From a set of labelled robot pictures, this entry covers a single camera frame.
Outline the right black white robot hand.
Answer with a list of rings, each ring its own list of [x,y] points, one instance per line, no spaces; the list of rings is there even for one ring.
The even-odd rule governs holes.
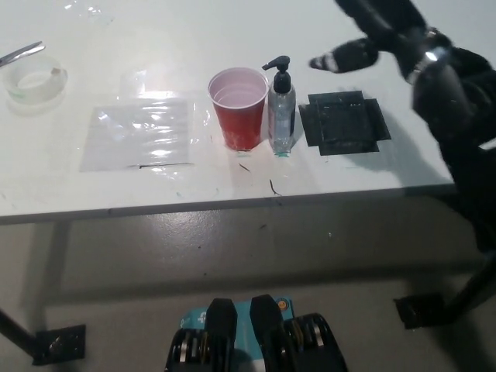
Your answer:
[[[308,64],[312,69],[345,74],[371,67],[379,53],[394,56],[402,77],[408,81],[426,50],[428,29],[410,1],[338,1],[365,37],[348,41]]]

